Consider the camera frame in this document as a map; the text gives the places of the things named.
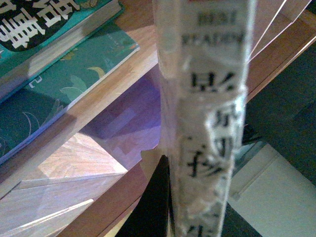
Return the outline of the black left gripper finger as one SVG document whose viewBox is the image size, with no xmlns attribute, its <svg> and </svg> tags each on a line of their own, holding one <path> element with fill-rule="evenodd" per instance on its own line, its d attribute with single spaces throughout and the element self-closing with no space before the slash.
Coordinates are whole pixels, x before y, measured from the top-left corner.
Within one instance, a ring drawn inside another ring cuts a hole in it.
<svg viewBox="0 0 316 237">
<path fill-rule="evenodd" d="M 138 204 L 118 231 L 118 236 L 166 237 L 170 207 L 169 160 L 163 155 Z"/>
</svg>

